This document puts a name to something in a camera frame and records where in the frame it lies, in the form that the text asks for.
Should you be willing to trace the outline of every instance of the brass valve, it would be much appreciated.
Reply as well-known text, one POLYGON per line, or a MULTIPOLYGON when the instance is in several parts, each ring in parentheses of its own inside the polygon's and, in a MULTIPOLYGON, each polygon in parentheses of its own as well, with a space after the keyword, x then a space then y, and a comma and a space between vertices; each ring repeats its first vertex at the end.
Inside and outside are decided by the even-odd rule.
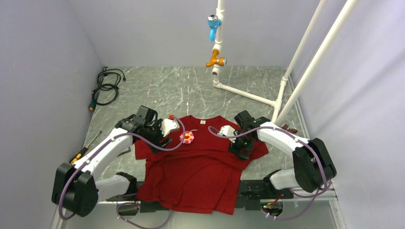
POLYGON ((207 68, 213 66, 214 64, 217 64, 219 66, 225 66, 225 64, 226 64, 225 57, 217 57, 218 55, 219 55, 219 50, 214 49, 213 50, 213 56, 211 57, 210 62, 206 63, 205 66, 207 68))

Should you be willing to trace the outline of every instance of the t-shirt sleeve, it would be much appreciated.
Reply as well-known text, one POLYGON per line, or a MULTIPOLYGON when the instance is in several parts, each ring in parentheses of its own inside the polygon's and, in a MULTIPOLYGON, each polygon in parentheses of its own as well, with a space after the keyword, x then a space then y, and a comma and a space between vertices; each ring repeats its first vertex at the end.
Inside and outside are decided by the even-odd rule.
POLYGON ((136 159, 145 159, 148 157, 149 153, 152 153, 148 144, 142 140, 135 142, 135 158, 136 159))

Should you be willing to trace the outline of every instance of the white pole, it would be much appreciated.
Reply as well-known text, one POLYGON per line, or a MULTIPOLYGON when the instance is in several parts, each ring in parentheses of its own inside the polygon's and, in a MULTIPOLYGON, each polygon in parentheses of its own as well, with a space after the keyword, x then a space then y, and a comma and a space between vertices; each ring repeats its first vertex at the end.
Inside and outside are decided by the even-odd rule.
POLYGON ((229 92, 233 92, 233 93, 235 93, 235 94, 242 95, 242 96, 247 97, 247 98, 249 98, 249 99, 253 99, 253 100, 262 102, 262 103, 264 103, 264 104, 268 104, 268 105, 270 105, 270 106, 274 106, 274 105, 276 104, 275 101, 268 100, 268 99, 262 98, 262 97, 260 97, 260 96, 254 95, 254 94, 250 94, 250 93, 244 92, 244 91, 242 91, 242 90, 239 90, 239 89, 236 89, 236 88, 233 88, 233 87, 224 85, 224 84, 222 84, 222 83, 217 83, 217 84, 215 85, 215 87, 216 87, 216 88, 221 88, 221 89, 227 90, 227 91, 229 91, 229 92))
POLYGON ((325 6, 326 0, 320 0, 317 9, 314 12, 314 15, 312 16, 311 21, 308 24, 307 30, 304 33, 304 36, 302 36, 302 40, 298 45, 297 50, 295 51, 294 57, 291 60, 290 65, 287 68, 286 73, 283 76, 284 80, 288 80, 288 77, 291 74, 291 71, 293 70, 295 63, 297 62, 298 57, 301 55, 302 49, 304 48, 304 45, 307 43, 308 37, 311 34, 312 29, 314 28, 315 22, 318 20, 318 17, 320 13, 322 12, 322 8, 325 6))
POLYGON ((315 68, 318 66, 319 61, 322 59, 326 51, 329 49, 330 45, 335 40, 336 36, 339 34, 339 31, 343 28, 343 25, 353 12, 356 4, 359 0, 347 0, 343 9, 339 13, 338 17, 336 18, 335 22, 333 23, 332 27, 330 28, 328 34, 326 35, 325 39, 323 40, 322 44, 318 48, 317 52, 315 53, 314 58, 312 59, 311 63, 309 63, 308 68, 305 70, 304 74, 298 85, 296 86, 295 90, 291 94, 290 98, 288 99, 284 109, 281 111, 280 116, 274 122, 276 125, 280 125, 281 122, 286 118, 287 113, 290 111, 291 107, 294 105, 296 100, 298 99, 299 95, 301 94, 302 89, 305 87, 309 79, 313 76, 313 72, 315 68))
POLYGON ((282 99, 283 99, 283 93, 284 93, 284 88, 286 87, 288 77, 291 74, 291 71, 293 70, 295 63, 298 60, 298 57, 301 55, 302 49, 304 48, 305 44, 307 43, 308 37, 312 32, 312 29, 314 28, 315 22, 318 20, 318 17, 320 13, 322 12, 323 7, 325 6, 326 0, 320 0, 314 15, 311 18, 311 21, 308 24, 307 30, 304 33, 304 36, 302 36, 301 41, 299 42, 298 48, 295 51, 295 54, 291 60, 290 65, 287 68, 286 73, 284 74, 283 78, 281 79, 280 83, 280 90, 278 92, 278 97, 276 99, 276 106, 274 107, 273 111, 273 117, 271 118, 271 121, 275 121, 277 119, 278 113, 280 112, 281 109, 281 104, 282 104, 282 99))
POLYGON ((221 48, 222 48, 222 27, 224 24, 224 13, 225 13, 225 0, 218 0, 218 7, 216 8, 216 16, 218 16, 218 19, 221 20, 221 26, 218 27, 217 31, 216 31, 216 35, 215 35, 215 45, 213 47, 214 49, 219 50, 219 52, 221 52, 221 48))

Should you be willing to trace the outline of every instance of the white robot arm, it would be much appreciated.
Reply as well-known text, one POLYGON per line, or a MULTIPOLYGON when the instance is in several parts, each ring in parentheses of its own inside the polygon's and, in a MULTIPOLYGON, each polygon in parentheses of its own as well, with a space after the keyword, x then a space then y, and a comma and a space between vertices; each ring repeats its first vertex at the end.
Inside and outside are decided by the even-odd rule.
POLYGON ((96 203, 110 197, 124 194, 133 194, 137 191, 135 177, 119 172, 108 179, 98 180, 104 169, 123 151, 128 149, 137 137, 137 134, 156 146, 164 148, 171 139, 167 135, 179 130, 179 124, 171 119, 157 119, 156 111, 141 106, 137 114, 122 119, 98 146, 83 158, 70 165, 61 164, 55 175, 52 201, 60 204, 63 198, 63 207, 84 217, 88 215, 96 203), (76 173, 73 181, 68 183, 71 176, 76 173))
POLYGON ((274 195, 295 187, 312 193, 321 188, 325 180, 336 176, 336 168, 320 139, 309 140, 293 135, 265 117, 254 119, 247 111, 235 116, 235 121, 241 127, 240 130, 227 125, 218 133, 231 141, 231 153, 241 159, 248 159, 254 141, 262 141, 275 146, 293 159, 294 168, 274 171, 263 179, 268 193, 274 195))

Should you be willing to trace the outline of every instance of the white wall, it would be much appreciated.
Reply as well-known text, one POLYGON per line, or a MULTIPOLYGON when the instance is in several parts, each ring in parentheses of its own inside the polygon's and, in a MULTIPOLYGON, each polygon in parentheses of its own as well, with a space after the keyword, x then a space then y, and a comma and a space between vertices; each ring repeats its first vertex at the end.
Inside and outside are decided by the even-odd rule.
MULTIPOLYGON (((328 4, 323 26, 341 8, 328 4)), ((360 1, 299 98, 310 135, 325 141, 334 160, 349 229, 405 228, 404 21, 404 1, 360 1)), ((325 35, 320 26, 295 82, 325 35)))
MULTIPOLYGON (((217 0, 69 2, 105 66, 205 66, 211 57, 217 0)), ((228 65, 288 66, 318 2, 226 0, 228 65)))
POLYGON ((0 228, 46 229, 101 64, 65 0, 0 1, 0 228))

